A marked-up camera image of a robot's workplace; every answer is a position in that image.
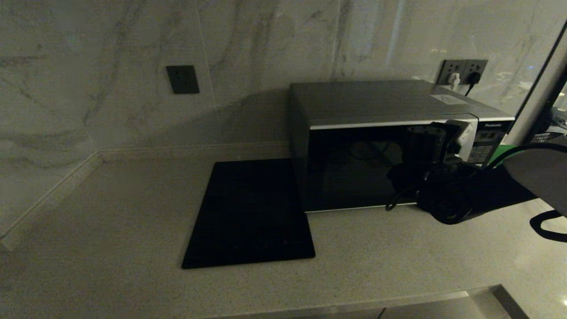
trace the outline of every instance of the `black cutting board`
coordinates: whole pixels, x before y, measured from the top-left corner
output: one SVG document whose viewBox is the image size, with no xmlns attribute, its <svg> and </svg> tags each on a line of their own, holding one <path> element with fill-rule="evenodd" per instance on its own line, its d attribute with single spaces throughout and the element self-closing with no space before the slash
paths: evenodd
<svg viewBox="0 0 567 319">
<path fill-rule="evenodd" d="M 290 159 L 215 163 L 183 269 L 313 257 Z"/>
</svg>

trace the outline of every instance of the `strap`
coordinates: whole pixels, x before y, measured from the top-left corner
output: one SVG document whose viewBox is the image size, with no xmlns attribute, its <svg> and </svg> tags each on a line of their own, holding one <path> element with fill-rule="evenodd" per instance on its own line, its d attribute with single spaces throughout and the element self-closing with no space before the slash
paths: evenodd
<svg viewBox="0 0 567 319">
<path fill-rule="evenodd" d="M 567 242 L 567 234 L 550 232 L 548 230 L 541 228 L 541 224 L 544 221 L 558 217 L 563 217 L 563 215 L 557 212 L 556 210 L 544 212 L 532 218 L 530 220 L 530 226 L 532 226 L 535 232 L 538 233 L 538 235 L 542 236 L 543 238 L 554 241 Z"/>
</svg>

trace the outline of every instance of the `green object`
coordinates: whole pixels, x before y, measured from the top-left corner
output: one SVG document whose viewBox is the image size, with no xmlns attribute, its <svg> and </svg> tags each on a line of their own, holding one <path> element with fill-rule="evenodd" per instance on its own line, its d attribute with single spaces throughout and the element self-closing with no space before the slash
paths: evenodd
<svg viewBox="0 0 567 319">
<path fill-rule="evenodd" d="M 492 158 L 488 163 L 492 163 L 498 156 L 502 155 L 505 151 L 510 150 L 516 147 L 516 145 L 499 145 L 494 154 L 492 154 Z"/>
</svg>

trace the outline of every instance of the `microwave top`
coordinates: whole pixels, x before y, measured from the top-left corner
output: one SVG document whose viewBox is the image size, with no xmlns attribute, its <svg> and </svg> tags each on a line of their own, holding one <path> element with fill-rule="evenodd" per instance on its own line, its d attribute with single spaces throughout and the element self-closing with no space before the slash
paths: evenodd
<svg viewBox="0 0 567 319">
<path fill-rule="evenodd" d="M 296 104 L 310 129 L 371 127 L 470 114 L 479 121 L 514 117 L 423 80 L 292 83 Z"/>
</svg>

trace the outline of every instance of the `electrical outlet cover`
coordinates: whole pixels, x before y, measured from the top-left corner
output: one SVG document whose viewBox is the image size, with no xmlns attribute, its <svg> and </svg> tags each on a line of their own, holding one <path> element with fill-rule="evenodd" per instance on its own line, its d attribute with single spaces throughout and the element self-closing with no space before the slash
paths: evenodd
<svg viewBox="0 0 567 319">
<path fill-rule="evenodd" d="M 166 66 L 174 94 L 197 94 L 200 92 L 197 74 L 193 65 Z"/>
<path fill-rule="evenodd" d="M 482 77 L 484 69 L 486 69 L 487 64 L 488 64 L 488 60 L 467 60 L 467 64 L 464 67 L 464 70 L 461 73 L 461 77 L 460 77 L 461 84 L 464 85 L 471 84 L 471 81 L 469 81 L 468 78 L 474 72 L 480 73 L 480 77 Z"/>
<path fill-rule="evenodd" d="M 441 67 L 439 78 L 437 78 L 437 85 L 451 85 L 451 83 L 449 83 L 449 77 L 455 72 L 462 75 L 467 61 L 468 60 L 445 60 Z M 463 77 L 461 76 L 460 79 L 461 84 L 463 84 Z"/>
</svg>

